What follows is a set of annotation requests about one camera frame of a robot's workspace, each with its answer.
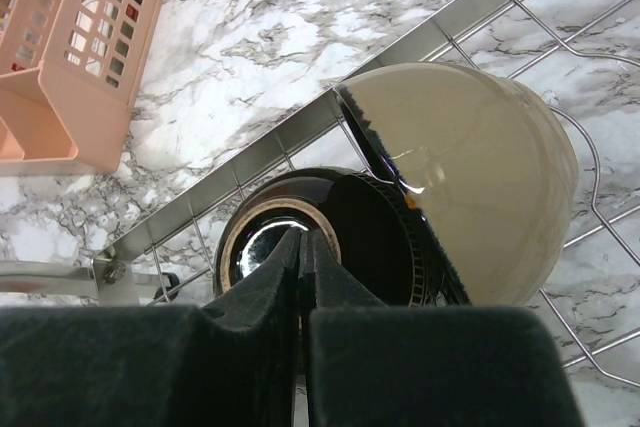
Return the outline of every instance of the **ceramic bowl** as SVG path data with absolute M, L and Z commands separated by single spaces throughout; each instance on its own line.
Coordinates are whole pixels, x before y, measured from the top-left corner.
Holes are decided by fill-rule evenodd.
M 473 304 L 522 305 L 556 264 L 578 164 L 524 85 L 464 67 L 384 67 L 336 88 L 374 175 L 409 196 Z
M 216 293 L 259 268 L 287 229 L 319 229 L 336 260 L 385 303 L 433 304 L 442 285 L 435 274 L 448 260 L 425 225 L 395 185 L 347 169 L 289 172 L 258 188 L 229 220 L 215 259 Z

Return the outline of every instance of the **bolt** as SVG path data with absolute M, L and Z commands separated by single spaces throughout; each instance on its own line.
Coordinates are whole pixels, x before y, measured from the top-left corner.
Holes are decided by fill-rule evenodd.
M 124 277 L 124 274 L 126 272 L 127 266 L 124 263 L 117 260 L 112 260 L 105 268 L 104 277 L 102 280 L 106 284 L 115 284 L 117 281 Z

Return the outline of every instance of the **wire rack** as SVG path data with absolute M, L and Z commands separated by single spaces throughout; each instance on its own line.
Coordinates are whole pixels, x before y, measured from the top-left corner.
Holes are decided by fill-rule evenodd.
M 539 30 L 541 32 L 544 32 L 548 36 L 547 40 L 550 42 L 547 42 L 547 48 L 545 48 L 541 52 L 535 53 L 535 55 L 533 55 L 532 58 L 530 58 L 526 63 L 520 65 L 509 75 L 506 75 L 508 78 L 517 79 L 525 72 L 529 71 L 534 66 L 547 59 L 552 54 L 562 51 L 581 58 L 613 60 L 625 65 L 629 65 L 632 68 L 640 69 L 640 61 L 629 56 L 621 56 L 606 52 L 586 52 L 583 50 L 578 50 L 572 45 L 572 43 L 574 43 L 577 39 L 580 39 L 581 36 L 588 34 L 598 24 L 603 22 L 605 19 L 610 18 L 616 12 L 619 12 L 634 0 L 621 0 L 620 2 L 611 6 L 605 12 L 597 15 L 586 25 L 583 25 L 580 28 L 576 28 L 570 35 L 566 37 L 561 37 L 556 32 L 556 30 L 554 30 L 550 25 L 548 25 L 548 23 L 544 22 L 540 16 L 536 15 L 529 7 L 527 7 L 527 5 L 525 5 L 525 1 L 526 0 L 509 0 L 506 5 L 501 6 L 490 15 L 484 17 L 482 21 L 476 23 L 472 28 L 467 29 L 466 31 L 458 35 L 451 36 L 447 33 L 446 30 L 441 29 L 441 33 L 447 39 L 447 44 L 444 47 L 438 49 L 436 52 L 433 52 L 430 55 L 422 58 L 421 60 L 447 61 L 451 60 L 452 54 L 454 54 L 454 57 L 457 56 L 460 61 L 465 62 L 473 68 L 479 68 L 477 63 L 473 60 L 473 55 L 463 48 L 463 44 L 470 39 L 473 39 L 474 36 L 477 36 L 479 32 L 481 32 L 493 22 L 505 16 L 508 12 L 519 11 L 520 14 L 522 14 L 526 19 L 534 22 L 539 27 Z M 589 135 L 587 130 L 583 127 L 583 125 L 578 122 L 574 118 L 574 116 L 559 108 L 550 108 L 563 121 L 568 130 L 573 129 L 573 133 L 579 136 L 579 138 L 588 149 L 592 162 L 591 168 L 584 169 L 587 174 L 583 176 L 586 177 L 588 175 L 592 176 L 592 178 L 583 178 L 581 179 L 581 181 L 590 182 L 588 204 L 590 212 L 597 220 L 597 225 L 569 239 L 564 245 L 565 251 L 568 251 L 569 249 L 585 241 L 591 240 L 595 234 L 603 232 L 609 235 L 610 238 L 615 241 L 615 244 L 624 252 L 626 257 L 633 264 L 640 267 L 640 257 L 638 253 L 635 252 L 634 249 L 629 245 L 629 243 L 623 238 L 623 235 L 620 234 L 617 228 L 617 225 L 620 222 L 624 221 L 625 219 L 629 219 L 634 215 L 637 215 L 640 212 L 640 205 L 626 208 L 626 210 L 618 212 L 615 216 L 609 218 L 605 216 L 605 214 L 599 208 L 602 184 L 602 165 L 601 157 L 598 152 L 596 143 Z M 176 294 L 181 291 L 184 292 L 185 290 L 188 290 L 188 287 L 193 286 L 194 284 L 200 284 L 202 289 L 205 289 L 209 293 L 211 293 L 211 278 L 215 275 L 215 267 L 213 265 L 212 258 L 215 258 L 214 252 L 216 248 L 216 242 L 208 240 L 211 237 L 210 235 L 203 235 L 200 225 L 202 223 L 201 220 L 206 216 L 211 216 L 212 212 L 216 212 L 216 215 L 218 215 L 219 217 L 228 218 L 230 214 L 235 210 L 239 202 L 244 200 L 250 194 L 250 192 L 257 188 L 260 184 L 282 172 L 296 170 L 297 168 L 306 166 L 304 165 L 306 161 L 302 159 L 302 154 L 304 154 L 305 149 L 308 150 L 309 148 L 312 148 L 315 143 L 322 142 L 323 138 L 326 139 L 328 137 L 331 137 L 333 139 L 331 141 L 331 143 L 333 144 L 335 143 L 334 140 L 336 138 L 336 135 L 342 135 L 343 140 L 346 139 L 348 141 L 348 145 L 350 146 L 347 147 L 347 149 L 352 150 L 352 152 L 350 153 L 345 152 L 345 157 L 360 159 L 359 163 L 351 162 L 352 165 L 349 165 L 349 167 L 354 167 L 356 164 L 360 165 L 360 167 L 367 165 L 362 153 L 359 151 L 343 119 L 337 113 L 335 114 L 335 118 L 332 120 L 330 125 L 328 125 L 328 127 L 323 130 L 322 136 L 309 138 L 306 142 L 298 145 L 295 149 L 286 148 L 285 142 L 278 140 L 281 150 L 281 157 L 280 162 L 277 165 L 265 166 L 265 169 L 262 170 L 259 176 L 251 177 L 247 181 L 241 181 L 239 176 L 233 174 L 233 178 L 235 180 L 235 188 L 233 188 L 229 194 L 219 199 L 202 213 L 198 215 L 192 215 L 191 221 L 187 225 L 182 226 L 183 229 L 191 229 L 192 232 L 195 233 L 198 245 L 190 245 L 188 249 L 191 255 L 198 254 L 200 258 L 203 259 L 204 267 L 197 270 L 195 273 L 187 277 L 179 285 L 176 286 L 168 286 L 165 285 L 165 282 L 160 281 L 161 295 L 159 295 L 156 299 L 150 300 L 148 302 L 148 305 L 171 303 Z M 175 243 L 175 239 L 179 238 L 179 233 L 172 232 L 171 236 L 163 239 L 163 242 L 152 243 L 149 253 L 146 256 L 141 256 L 133 263 L 134 269 L 137 266 L 138 269 L 144 270 L 144 268 L 141 266 L 146 265 L 147 268 L 155 271 L 155 273 L 160 276 L 160 279 L 163 279 L 163 276 L 165 275 L 165 273 L 163 272 L 163 264 L 166 264 L 167 259 L 163 257 L 162 249 L 168 249 L 169 252 L 178 250 L 175 247 L 171 246 L 167 248 L 166 245 L 171 242 Z M 622 372 L 611 372 L 605 369 L 601 365 L 601 362 L 599 362 L 599 360 L 597 359 L 600 354 L 620 348 L 620 346 L 640 337 L 640 327 L 629 330 L 623 335 L 620 335 L 611 340 L 605 341 L 603 338 L 600 338 L 596 341 L 585 342 L 580 338 L 579 329 L 577 329 L 576 327 L 572 327 L 571 322 L 567 318 L 566 314 L 563 314 L 561 312 L 561 309 L 558 307 L 557 301 L 554 300 L 553 295 L 549 294 L 544 288 L 540 290 L 540 295 L 544 300 L 544 303 L 550 309 L 550 312 L 553 314 L 553 316 L 555 316 L 555 318 L 557 318 L 557 320 L 562 324 L 571 341 L 579 348 L 579 353 L 577 355 L 567 359 L 564 362 L 565 368 L 572 367 L 587 361 L 593 366 L 595 370 L 597 370 L 597 372 L 599 372 L 600 375 L 608 379 L 620 382 L 627 387 L 640 387 L 640 379 L 625 377 L 624 373 Z
M 510 0 L 510 2 L 507 5 L 493 12 L 491 15 L 486 17 L 482 22 L 475 25 L 472 29 L 468 30 L 462 35 L 458 35 L 454 38 L 449 36 L 446 32 L 443 31 L 442 33 L 448 39 L 448 44 L 444 48 L 440 49 L 438 52 L 431 54 L 422 60 L 423 61 L 443 60 L 443 59 L 446 59 L 447 56 L 453 52 L 453 53 L 459 54 L 459 56 L 469 66 L 473 68 L 479 68 L 476 62 L 474 62 L 472 55 L 470 55 L 467 51 L 465 51 L 465 49 L 463 49 L 462 44 L 465 41 L 468 41 L 469 39 L 471 39 L 473 36 L 477 35 L 478 32 L 480 32 L 482 29 L 490 25 L 492 22 L 504 16 L 507 12 L 513 9 L 519 9 L 526 16 L 527 19 L 530 19 L 531 21 L 535 22 L 535 24 L 537 24 L 537 26 L 541 29 L 541 31 L 545 32 L 548 35 L 548 37 L 553 42 L 553 44 L 550 47 L 548 47 L 544 52 L 535 55 L 534 58 L 528 60 L 524 65 L 521 65 L 519 68 L 517 68 L 517 70 L 511 72 L 507 76 L 511 79 L 517 79 L 522 74 L 524 74 L 529 69 L 533 68 L 534 66 L 536 66 L 537 64 L 545 60 L 546 58 L 548 58 L 553 53 L 561 50 L 578 57 L 589 58 L 589 59 L 614 60 L 617 62 L 622 62 L 626 65 L 630 65 L 634 68 L 640 68 L 640 62 L 633 58 L 630 58 L 627 56 L 610 54 L 610 53 L 584 52 L 582 50 L 578 50 L 574 48 L 571 45 L 572 42 L 574 42 L 576 39 L 588 33 L 590 30 L 592 30 L 596 25 L 598 25 L 604 19 L 611 17 L 612 15 L 614 15 L 616 12 L 624 8 L 626 5 L 628 5 L 632 1 L 633 0 L 621 0 L 616 5 L 613 5 L 612 7 L 610 7 L 606 12 L 603 12 L 602 14 L 598 15 L 596 18 L 594 18 L 592 21 L 590 21 L 586 25 L 580 27 L 570 35 L 563 38 L 558 33 L 556 33 L 556 31 L 551 26 L 547 25 L 547 23 L 545 23 L 538 15 L 536 15 L 529 7 L 527 7 L 524 3 L 525 0 Z M 640 205 L 627 208 L 626 210 L 618 213 L 617 215 L 611 218 L 607 218 L 601 212 L 598 204 L 599 204 L 599 194 L 601 189 L 602 166 L 601 166 L 600 154 L 598 152 L 598 148 L 594 140 L 591 138 L 591 136 L 587 132 L 587 130 L 572 115 L 555 107 L 551 107 L 551 109 L 557 116 L 559 116 L 561 119 L 565 121 L 565 125 L 569 126 L 569 128 L 571 129 L 575 129 L 575 131 L 580 135 L 580 137 L 582 138 L 582 140 L 584 141 L 584 143 L 589 149 L 589 152 L 591 154 L 591 159 L 593 162 L 593 168 L 590 169 L 593 174 L 593 179 L 592 179 L 592 186 L 590 189 L 591 194 L 590 194 L 589 207 L 592 214 L 597 219 L 598 225 L 568 240 L 565 243 L 564 248 L 570 249 L 584 241 L 587 241 L 592 236 L 594 236 L 594 234 L 604 231 L 609 236 L 611 236 L 611 238 L 616 242 L 619 248 L 621 248 L 626 253 L 628 258 L 631 259 L 633 263 L 635 263 L 637 266 L 640 267 L 640 257 L 638 256 L 638 253 L 636 253 L 632 249 L 629 243 L 623 238 L 623 236 L 618 232 L 616 228 L 616 224 L 640 212 Z M 366 165 L 366 162 L 364 161 L 364 158 L 361 152 L 357 148 L 357 145 L 353 140 L 348 128 L 346 127 L 343 120 L 339 117 L 338 114 L 336 114 L 333 127 L 340 129 L 344 137 L 349 141 L 349 144 L 353 149 L 353 151 L 360 158 L 362 165 Z M 212 210 L 221 209 L 221 208 L 222 209 L 226 208 L 228 212 L 232 212 L 237 206 L 239 201 L 244 200 L 251 190 L 257 188 L 258 185 L 268 180 L 268 178 L 271 178 L 284 171 L 296 170 L 297 168 L 301 167 L 300 162 L 297 161 L 296 154 L 299 154 L 300 152 L 303 151 L 303 149 L 309 147 L 311 143 L 312 142 L 308 142 L 306 144 L 300 145 L 299 149 L 297 149 L 296 151 L 287 150 L 284 147 L 282 147 L 282 163 L 279 166 L 270 170 L 270 172 L 267 173 L 266 175 L 262 175 L 261 178 L 259 179 L 252 179 L 251 182 L 240 182 L 236 177 L 235 178 L 236 189 L 232 192 L 232 194 L 220 200 L 216 204 L 214 204 L 211 207 L 211 209 L 207 211 L 207 213 L 210 213 Z M 165 285 L 165 283 L 161 282 L 162 295 L 154 300 L 151 300 L 148 305 L 154 305 L 154 304 L 164 303 L 164 302 L 170 303 L 172 302 L 172 297 L 174 297 L 174 294 L 178 293 L 179 291 L 181 291 L 182 289 L 184 289 L 185 287 L 189 286 L 194 282 L 201 282 L 202 279 L 205 279 L 205 278 L 210 279 L 214 275 L 215 269 L 212 262 L 212 257 L 214 256 L 209 252 L 211 245 L 207 245 L 207 243 L 205 242 L 205 238 L 202 234 L 202 231 L 199 225 L 199 219 L 201 217 L 203 216 L 202 215 L 198 217 L 194 216 L 192 218 L 191 227 L 193 231 L 195 231 L 195 234 L 198 238 L 200 246 L 202 247 L 201 255 L 205 260 L 205 263 L 206 263 L 205 267 L 200 269 L 190 277 L 188 277 L 186 280 L 184 280 L 182 283 L 180 283 L 177 286 L 168 287 Z M 158 275 L 162 277 L 163 275 L 162 260 L 158 251 L 159 251 L 159 246 L 156 244 L 152 244 L 151 257 L 153 259 L 153 264 L 155 265 L 155 271 L 157 272 Z M 205 284 L 207 285 L 206 288 L 209 288 L 208 280 L 205 281 Z M 562 326 L 566 329 L 567 333 L 569 334 L 570 338 L 573 340 L 573 342 L 575 342 L 575 345 L 577 345 L 581 351 L 579 355 L 566 360 L 564 363 L 564 367 L 571 367 L 571 366 L 580 364 L 584 361 L 588 361 L 602 376 L 617 382 L 621 382 L 627 386 L 636 387 L 636 388 L 640 387 L 640 379 L 631 379 L 631 378 L 625 377 L 622 373 L 610 372 L 606 370 L 596 358 L 599 354 L 616 349 L 621 345 L 639 337 L 640 327 L 630 330 L 625 334 L 623 334 L 622 336 L 619 336 L 613 340 L 608 340 L 606 342 L 597 342 L 598 347 L 592 349 L 589 347 L 589 345 L 587 345 L 587 343 L 583 342 L 580 339 L 579 334 L 576 331 L 577 329 L 571 327 L 570 322 L 567 320 L 565 315 L 561 313 L 559 307 L 554 302 L 552 296 L 544 288 L 540 290 L 540 295 L 542 299 L 544 299 L 544 302 L 547 304 L 547 306 L 549 307 L 553 315 L 560 321 Z

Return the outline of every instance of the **white marble surface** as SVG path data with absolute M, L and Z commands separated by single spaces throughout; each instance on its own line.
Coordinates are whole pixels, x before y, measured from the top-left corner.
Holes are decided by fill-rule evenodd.
M 0 256 L 74 262 L 449 0 L 165 0 L 111 176 L 0 179 Z
M 86 265 L 115 236 L 446 1 L 166 0 L 120 169 L 108 177 L 0 179 L 0 258 Z M 564 37 L 618 1 L 525 4 Z M 639 2 L 580 37 L 575 48 L 640 59 Z M 544 31 L 513 10 L 462 47 L 482 69 L 508 75 L 551 45 Z M 455 53 L 444 60 L 464 62 Z M 599 201 L 605 215 L 640 202 L 639 70 L 559 51 L 518 80 L 571 113 L 593 136 L 602 161 Z M 571 231 L 576 234 L 596 225 L 589 214 L 593 173 L 586 144 L 568 131 L 583 168 Z M 361 165 L 338 130 L 300 153 L 294 164 Z M 210 251 L 239 200 L 200 221 Z M 620 223 L 619 230 L 640 252 L 640 215 Z M 181 276 L 206 266 L 193 229 L 158 254 L 164 270 Z M 146 270 L 150 262 L 141 258 L 136 268 Z M 546 289 L 594 347 L 640 327 L 639 285 L 640 269 L 607 233 L 599 233 L 565 251 Z M 210 280 L 203 278 L 178 299 L 203 302 L 210 292 Z M 27 300 L 32 299 L 11 297 L 12 303 Z M 558 339 L 564 358 L 578 353 L 542 299 L 531 307 Z M 640 339 L 598 358 L 612 372 L 640 379 Z M 586 363 L 569 372 L 589 425 L 640 423 L 638 389 L 604 380 Z

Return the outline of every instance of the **metal wire grid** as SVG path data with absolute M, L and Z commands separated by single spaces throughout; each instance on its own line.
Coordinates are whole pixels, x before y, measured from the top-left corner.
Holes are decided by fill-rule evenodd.
M 613 7 L 609 8 L 606 12 L 600 14 L 595 19 L 593 19 L 591 22 L 589 22 L 588 24 L 584 25 L 582 28 L 580 28 L 579 30 L 577 30 L 573 34 L 567 36 L 566 38 L 561 38 L 559 35 L 557 35 L 555 33 L 555 31 L 551 27 L 549 27 L 544 21 L 542 21 L 538 16 L 536 16 L 529 8 L 527 8 L 523 4 L 524 1 L 525 0 L 511 0 L 511 2 L 508 5 L 498 9 L 497 11 L 495 11 L 494 13 L 492 13 L 491 15 L 486 17 L 483 21 L 481 21 L 480 23 L 478 23 L 477 25 L 475 25 L 473 28 L 469 29 L 468 31 L 466 31 L 462 35 L 458 36 L 457 38 L 451 38 L 450 36 L 448 36 L 448 34 L 446 32 L 443 31 L 445 36 L 447 36 L 448 45 L 446 45 L 445 47 L 440 49 L 438 52 L 423 58 L 422 61 L 425 61 L 425 62 L 427 62 L 427 61 L 435 61 L 435 60 L 441 58 L 442 56 L 444 56 L 445 54 L 447 54 L 448 52 L 454 51 L 454 52 L 459 53 L 462 56 L 462 58 L 468 63 L 469 66 L 478 69 L 478 66 L 476 65 L 476 63 L 469 56 L 469 54 L 467 52 L 465 52 L 465 50 L 460 46 L 460 44 L 462 42 L 464 42 L 465 40 L 471 38 L 475 34 L 477 34 L 480 30 L 482 30 L 487 25 L 489 25 L 492 22 L 494 22 L 500 16 L 506 14 L 508 11 L 510 11 L 512 9 L 520 9 L 532 21 L 534 21 L 543 31 L 545 31 L 553 39 L 553 41 L 555 42 L 555 45 L 553 45 L 551 48 L 549 48 L 548 50 L 544 51 L 543 53 L 539 54 L 538 56 L 536 56 L 532 60 L 528 61 L 525 65 L 519 67 L 517 70 L 513 71 L 510 75 L 507 76 L 510 79 L 518 78 L 524 72 L 528 71 L 529 69 L 531 69 L 532 67 L 534 67 L 535 65 L 540 63 L 542 60 L 546 59 L 551 54 L 553 54 L 554 52 L 556 52 L 556 51 L 558 51 L 560 49 L 564 49 L 567 52 L 571 53 L 572 55 L 575 55 L 575 56 L 578 56 L 578 57 L 585 57 L 585 58 L 590 58 L 590 59 L 616 60 L 618 62 L 623 62 L 623 63 L 630 64 L 632 66 L 640 68 L 640 62 L 635 60 L 635 59 L 631 59 L 631 58 L 623 57 L 623 56 L 619 56 L 619 55 L 607 54 L 607 53 L 583 52 L 583 51 L 576 50 L 575 48 L 573 48 L 570 45 L 570 43 L 573 40 L 575 40 L 576 38 L 578 38 L 579 36 L 581 36 L 582 34 L 587 32 L 588 30 L 592 29 L 599 22 L 603 21 L 604 19 L 610 17 L 611 15 L 613 15 L 614 13 L 616 13 L 617 11 L 622 9 L 624 6 L 629 4 L 632 0 L 622 0 L 621 2 L 617 3 Z M 600 232 L 602 230 L 606 230 L 609 233 L 609 235 L 611 235 L 611 237 L 616 241 L 616 243 L 626 252 L 628 257 L 638 267 L 640 267 L 640 257 L 629 246 L 629 244 L 622 238 L 622 236 L 619 234 L 619 232 L 614 227 L 614 225 L 617 224 L 618 222 L 628 218 L 629 216 L 631 216 L 633 214 L 638 213 L 640 211 L 640 205 L 628 208 L 627 210 L 625 210 L 625 211 L 619 213 L 618 215 L 616 215 L 614 217 L 611 217 L 609 219 L 607 219 L 601 213 L 601 211 L 598 208 L 598 194 L 599 194 L 599 191 L 600 191 L 600 182 L 601 182 L 601 164 L 600 164 L 600 156 L 598 154 L 598 149 L 596 147 L 596 144 L 594 143 L 594 141 L 591 138 L 591 136 L 589 135 L 589 133 L 585 130 L 585 128 L 575 118 L 573 118 L 571 115 L 569 115 L 569 114 L 567 114 L 567 113 L 565 113 L 565 112 L 563 112 L 563 111 L 561 111 L 561 110 L 559 110 L 557 108 L 551 107 L 551 110 L 557 116 L 559 116 L 559 117 L 563 118 L 564 120 L 566 120 L 567 122 L 569 122 L 572 125 L 572 127 L 575 128 L 579 132 L 579 134 L 582 136 L 582 138 L 586 142 L 586 144 L 587 144 L 587 146 L 588 146 L 588 148 L 589 148 L 589 150 L 591 152 L 591 157 L 593 159 L 593 166 L 594 166 L 594 169 L 593 169 L 594 180 L 593 180 L 593 187 L 592 187 L 592 190 L 591 190 L 590 209 L 591 209 L 591 212 L 593 212 L 593 214 L 598 219 L 599 225 L 597 225 L 596 227 L 593 227 L 592 229 L 590 229 L 590 230 L 588 230 L 588 231 L 586 231 L 586 232 L 584 232 L 584 233 L 582 233 L 582 234 L 570 239 L 569 241 L 567 241 L 565 243 L 565 245 L 564 245 L 564 249 L 568 249 L 570 247 L 573 247 L 573 246 L 579 244 L 580 242 L 588 239 L 592 235 L 594 235 L 594 234 L 596 234 L 596 233 L 598 233 L 598 232 Z M 344 133 L 344 135 L 349 140 L 352 148 L 357 153 L 357 155 L 360 158 L 360 160 L 362 161 L 363 165 L 366 166 L 367 163 L 366 163 L 366 160 L 365 160 L 364 156 L 362 155 L 362 153 L 360 152 L 359 148 L 357 147 L 357 144 L 354 141 L 353 137 L 351 136 L 348 128 L 345 126 L 344 120 L 342 118 L 340 118 L 338 114 L 336 114 L 334 127 L 339 127 L 340 129 L 342 129 L 342 132 Z M 292 157 L 295 154 L 297 154 L 300 151 L 302 151 L 304 148 L 308 147 L 315 140 L 317 140 L 317 139 L 313 139 L 308 144 L 300 146 L 296 151 L 289 151 L 289 152 L 287 152 L 286 149 L 284 149 L 282 147 L 282 144 L 281 144 L 282 158 L 283 158 L 283 163 L 285 164 L 285 166 L 290 170 L 296 170 L 296 166 L 294 165 Z M 257 179 L 252 179 L 251 182 L 247 182 L 246 184 L 241 184 L 238 181 L 237 178 L 235 180 L 236 180 L 236 190 L 234 192 L 232 192 L 231 194 L 229 194 L 228 196 L 226 196 L 225 198 L 223 198 L 222 200 L 220 200 L 219 202 L 214 204 L 211 207 L 211 209 L 209 209 L 205 214 L 202 214 L 199 217 L 195 217 L 195 216 L 192 217 L 192 225 L 194 227 L 195 233 L 196 233 L 196 235 L 198 237 L 198 240 L 200 242 L 200 246 L 201 246 L 202 251 L 204 253 L 204 259 L 206 261 L 206 267 L 201 269 L 200 271 L 196 272 L 194 275 L 192 275 L 191 277 L 187 278 L 185 281 L 183 281 L 178 286 L 175 286 L 173 288 L 167 288 L 164 285 L 164 283 L 161 282 L 162 295 L 160 297 L 158 297 L 157 299 L 154 299 L 151 302 L 149 302 L 148 305 L 155 305 L 155 304 L 158 304 L 158 303 L 161 303 L 161 302 L 170 303 L 171 302 L 171 297 L 174 294 L 178 293 L 180 290 L 182 290 L 187 285 L 193 283 L 194 281 L 196 281 L 197 279 L 201 278 L 202 276 L 204 276 L 207 273 L 210 273 L 211 275 L 215 275 L 215 268 L 214 268 L 213 262 L 211 260 L 211 255 L 210 255 L 207 247 L 205 246 L 203 235 L 202 235 L 202 232 L 201 232 L 200 227 L 198 225 L 198 220 L 200 218 L 204 217 L 207 213 L 211 212 L 213 209 L 219 207 L 220 205 L 224 204 L 225 202 L 228 202 L 234 196 L 238 196 L 239 195 L 240 198 L 242 200 L 244 200 L 246 198 L 246 196 L 247 196 L 247 186 L 249 184 L 251 184 L 253 181 L 257 180 Z M 161 269 L 161 265 L 160 265 L 161 263 L 160 263 L 160 259 L 159 259 L 156 247 L 157 247 L 156 245 L 152 245 L 152 251 L 151 252 L 153 254 L 153 260 L 154 260 L 154 263 L 155 263 L 155 267 L 156 267 L 157 273 L 160 276 L 160 278 L 162 278 L 163 274 L 162 274 L 162 269 Z M 629 332 L 627 332 L 627 333 L 625 333 L 625 334 L 623 334 L 623 335 L 621 335 L 621 336 L 619 336 L 619 337 L 617 337 L 617 338 L 615 338 L 613 340 L 601 343 L 598 348 L 590 350 L 589 347 L 584 342 L 582 342 L 580 340 L 580 338 L 578 337 L 578 334 L 576 333 L 576 331 L 571 328 L 571 326 L 567 322 L 566 318 L 561 314 L 561 312 L 559 311 L 558 307 L 555 305 L 554 301 L 549 296 L 549 294 L 544 289 L 540 289 L 540 294 L 541 294 L 542 298 L 544 299 L 544 301 L 546 302 L 546 304 L 548 305 L 548 307 L 551 309 L 552 313 L 560 321 L 560 323 L 566 329 L 566 331 L 571 336 L 573 341 L 576 343 L 576 345 L 582 351 L 581 355 L 573 357 L 573 358 L 567 360 L 566 362 L 564 362 L 563 367 L 568 368 L 568 367 L 574 366 L 576 364 L 579 364 L 579 363 L 581 363 L 581 362 L 583 362 L 585 360 L 588 360 L 591 363 L 591 365 L 601 375 L 603 375 L 603 376 L 605 376 L 605 377 L 607 377 L 609 379 L 616 380 L 618 382 L 622 382 L 623 384 L 626 384 L 628 386 L 640 388 L 640 382 L 632 380 L 632 379 L 629 379 L 629 378 L 625 378 L 625 377 L 623 377 L 621 375 L 617 375 L 617 374 L 608 372 L 596 360 L 596 356 L 598 356 L 599 354 L 602 354 L 602 353 L 607 352 L 607 351 L 611 351 L 612 349 L 615 349 L 616 347 L 619 347 L 619 346 L 621 346 L 621 345 L 623 345 L 623 344 L 625 344 L 625 343 L 627 343 L 627 342 L 629 342 L 629 341 L 631 341 L 633 339 L 636 339 L 637 337 L 640 337 L 640 327 L 638 327 L 636 329 L 633 329 L 633 330 L 631 330 L 631 331 L 629 331 Z

